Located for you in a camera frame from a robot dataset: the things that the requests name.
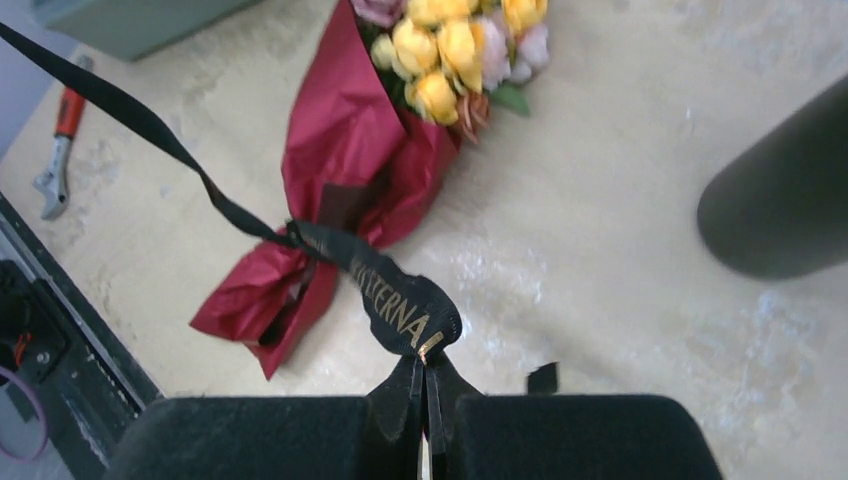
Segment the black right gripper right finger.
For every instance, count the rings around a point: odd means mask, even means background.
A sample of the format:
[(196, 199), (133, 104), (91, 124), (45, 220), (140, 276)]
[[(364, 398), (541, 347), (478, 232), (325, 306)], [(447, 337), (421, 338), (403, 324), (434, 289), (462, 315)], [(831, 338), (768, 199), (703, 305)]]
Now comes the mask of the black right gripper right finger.
[(552, 395), (554, 367), (527, 395), (484, 395), (446, 356), (425, 368), (437, 479), (719, 479), (690, 413), (652, 394)]

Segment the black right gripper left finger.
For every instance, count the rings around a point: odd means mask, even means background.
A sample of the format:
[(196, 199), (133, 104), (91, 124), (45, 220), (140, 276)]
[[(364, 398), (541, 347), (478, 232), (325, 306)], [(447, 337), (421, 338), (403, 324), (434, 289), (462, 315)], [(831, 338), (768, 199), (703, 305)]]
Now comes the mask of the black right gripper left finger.
[(364, 396), (159, 400), (107, 479), (415, 479), (423, 365), (401, 359)]

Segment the black ribbon with gold lettering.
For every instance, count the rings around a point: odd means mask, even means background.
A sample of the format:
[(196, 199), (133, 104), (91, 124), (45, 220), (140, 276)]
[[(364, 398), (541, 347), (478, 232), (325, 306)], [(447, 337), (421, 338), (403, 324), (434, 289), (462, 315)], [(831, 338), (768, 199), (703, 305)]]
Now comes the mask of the black ribbon with gold lettering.
[(237, 230), (300, 250), (345, 271), (360, 290), (372, 335), (388, 352), (429, 362), (461, 336), (462, 323), (456, 305), (430, 279), (407, 274), (393, 259), (363, 239), (336, 228), (292, 219), (284, 233), (276, 233), (231, 201), (164, 121), (135, 97), (7, 25), (1, 27), (1, 38), (56, 80), (195, 172), (212, 205)]

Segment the flower bouquet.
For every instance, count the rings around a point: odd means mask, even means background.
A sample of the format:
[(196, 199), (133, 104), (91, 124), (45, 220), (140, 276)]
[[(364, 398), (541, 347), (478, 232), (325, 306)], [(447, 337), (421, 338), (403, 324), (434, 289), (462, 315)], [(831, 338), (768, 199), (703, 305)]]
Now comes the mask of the flower bouquet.
[[(548, 60), (543, 1), (340, 1), (291, 108), (290, 217), (386, 248), (421, 222), (493, 105)], [(329, 309), (343, 270), (269, 241), (201, 304), (193, 329), (249, 348), (271, 375)]]

